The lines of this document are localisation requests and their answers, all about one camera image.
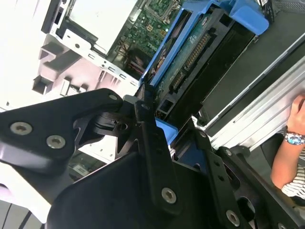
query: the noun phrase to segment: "gray plastic part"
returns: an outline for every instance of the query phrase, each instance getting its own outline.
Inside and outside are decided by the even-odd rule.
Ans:
[[[285,12],[305,13],[305,0],[275,0],[274,4]]]

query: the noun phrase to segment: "screw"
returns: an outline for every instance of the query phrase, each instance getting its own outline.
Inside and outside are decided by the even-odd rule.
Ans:
[[[17,135],[28,135],[33,128],[30,124],[24,122],[15,122],[10,125],[10,130]]]
[[[226,153],[228,156],[232,156],[231,151],[230,151],[230,150],[228,150],[228,149],[226,149],[226,150],[225,150],[225,153]]]
[[[51,135],[47,138],[47,145],[52,149],[61,149],[66,145],[66,140],[59,135]]]
[[[278,223],[277,226],[279,229],[286,229],[286,227],[281,223]]]
[[[149,110],[149,107],[146,104],[142,104],[141,105],[143,108],[145,108],[146,110]]]
[[[202,137],[206,137],[206,134],[205,134],[204,132],[200,132],[200,135],[201,135]]]
[[[240,225],[240,221],[238,216],[235,214],[235,212],[231,211],[231,210],[227,210],[227,212],[225,213],[227,215],[228,220],[236,227],[239,227]]]
[[[170,188],[164,187],[164,188],[162,189],[161,194],[162,194],[163,199],[164,199],[167,203],[169,203],[169,204],[174,204],[174,203],[176,203],[176,201],[177,201],[177,196],[176,196],[175,192],[172,191]]]
[[[113,100],[118,100],[118,97],[116,97],[115,95],[113,94],[109,94],[109,98],[113,99]]]

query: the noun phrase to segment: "blue plastic bracket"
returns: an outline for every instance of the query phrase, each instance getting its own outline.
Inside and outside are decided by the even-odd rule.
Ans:
[[[184,10],[187,10],[192,12],[192,15],[189,18],[188,22],[186,23],[185,27],[183,28],[182,32],[180,33],[179,37],[177,38],[175,44],[169,51],[159,71],[152,79],[150,84],[154,87],[158,85],[160,79],[162,78],[162,76],[164,75],[164,73],[166,72],[172,61],[174,60],[182,44],[187,39],[189,33],[191,32],[194,25],[198,21],[200,15],[207,13],[207,11],[212,5],[218,6],[224,11],[226,11],[227,14],[232,19],[234,19],[235,21],[237,21],[238,23],[240,23],[241,25],[243,25],[244,27],[246,27],[256,35],[262,34],[269,27],[268,20],[260,12],[260,6],[254,0],[191,0],[185,2],[182,8],[180,9],[177,17],[175,18],[167,35],[165,36],[163,42],[161,43],[159,49],[152,58],[152,61],[149,63],[144,74],[139,80],[140,85],[142,84],[143,78],[148,73],[153,63],[158,58],[158,55],[162,50],[163,46],[165,45],[166,41],[169,39],[169,36],[173,31],[175,24],[178,22],[178,19],[181,16],[182,12]]]
[[[156,119],[157,127],[161,128],[164,131],[167,145],[169,145],[177,137],[178,129],[159,118],[155,118],[155,119]]]

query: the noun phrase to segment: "motherboard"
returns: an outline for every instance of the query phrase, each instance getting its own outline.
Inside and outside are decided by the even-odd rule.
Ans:
[[[121,41],[152,58],[185,1],[144,0],[138,9],[141,13],[121,36]]]

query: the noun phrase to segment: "hand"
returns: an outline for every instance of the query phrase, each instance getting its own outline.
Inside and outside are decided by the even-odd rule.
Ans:
[[[289,132],[305,135],[305,95],[299,95],[292,103],[287,127]]]

